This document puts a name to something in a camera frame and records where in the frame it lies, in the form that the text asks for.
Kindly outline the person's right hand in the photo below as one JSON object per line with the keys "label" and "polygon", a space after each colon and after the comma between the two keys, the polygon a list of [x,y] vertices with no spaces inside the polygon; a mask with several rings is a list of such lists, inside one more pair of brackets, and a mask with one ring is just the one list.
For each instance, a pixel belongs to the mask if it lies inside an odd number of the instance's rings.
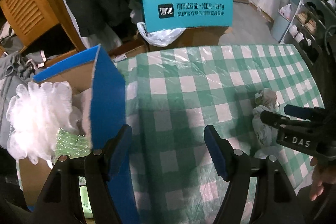
{"label": "person's right hand", "polygon": [[323,184],[335,184],[335,165],[322,167],[318,163],[318,159],[316,157],[313,157],[310,161],[310,166],[314,167],[314,171],[311,177],[312,184],[309,198],[311,201],[314,201],[325,190]]}

